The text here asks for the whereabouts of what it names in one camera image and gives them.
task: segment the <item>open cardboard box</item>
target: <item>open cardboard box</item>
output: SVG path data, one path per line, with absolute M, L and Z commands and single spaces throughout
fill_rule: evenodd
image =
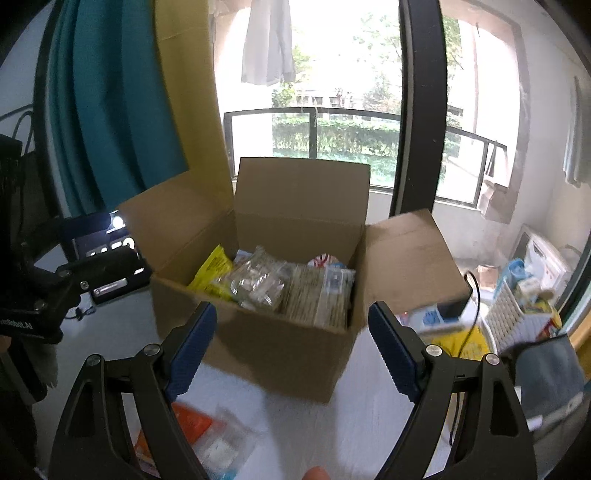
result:
M 125 202 L 120 210 L 154 269 L 158 334 L 182 325 L 203 300 L 217 309 L 204 360 L 285 395 L 328 402 L 369 306 L 395 313 L 469 296 L 427 210 L 365 225 L 369 165 L 302 158 L 243 158 L 234 198 L 192 171 Z M 357 271 L 347 332 L 300 325 L 188 289 L 221 244 L 307 263 L 336 256 Z

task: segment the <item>teal curtain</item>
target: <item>teal curtain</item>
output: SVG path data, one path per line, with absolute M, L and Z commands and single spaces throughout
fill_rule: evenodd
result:
M 187 169 L 150 0 L 66 0 L 51 49 L 48 99 L 73 216 L 112 210 Z

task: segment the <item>yellow bag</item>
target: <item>yellow bag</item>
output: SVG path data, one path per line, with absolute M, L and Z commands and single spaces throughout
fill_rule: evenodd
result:
M 466 339 L 467 334 L 468 332 L 466 330 L 462 332 L 451 333 L 449 335 L 435 338 L 432 343 L 439 345 L 450 356 L 457 356 L 462 343 Z M 464 350 L 462 350 L 462 358 L 467 358 L 469 360 L 481 360 L 484 355 L 490 352 L 491 349 L 486 343 L 484 335 L 480 329 L 476 327 L 470 335 L 468 342 L 466 342 Z
M 223 247 L 218 245 L 213 249 L 207 260 L 195 274 L 193 281 L 187 286 L 191 291 L 204 291 L 213 297 L 220 297 L 224 300 L 233 300 L 232 295 L 222 285 L 212 283 L 232 271 L 232 261 L 224 253 Z

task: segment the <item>finger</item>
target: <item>finger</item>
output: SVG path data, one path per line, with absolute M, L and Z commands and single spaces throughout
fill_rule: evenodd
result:
M 302 480 L 330 480 L 330 477 L 321 466 L 315 466 L 306 472 Z
M 11 342 L 10 337 L 5 337 L 4 335 L 0 335 L 0 353 L 4 353 L 10 347 Z

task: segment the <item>screw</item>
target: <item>screw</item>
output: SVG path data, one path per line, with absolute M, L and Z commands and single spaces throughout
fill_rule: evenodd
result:
M 40 299 L 39 299 L 39 300 L 37 300 L 37 301 L 36 301 L 36 302 L 33 304 L 33 308 L 34 308 L 36 311 L 43 310 L 45 307 L 47 307 L 47 303 L 45 303 L 43 300 L 40 300 Z
M 485 360 L 491 365 L 498 365 L 501 363 L 501 359 L 497 357 L 494 353 L 487 354 Z
M 96 353 L 86 359 L 86 365 L 88 365 L 89 367 L 93 367 L 95 365 L 98 365 L 99 363 L 100 355 L 97 355 Z
M 431 356 L 439 356 L 443 353 L 443 350 L 438 345 L 427 345 L 427 353 Z
M 157 343 L 151 343 L 144 347 L 144 354 L 148 356 L 156 355 L 160 351 L 160 345 Z

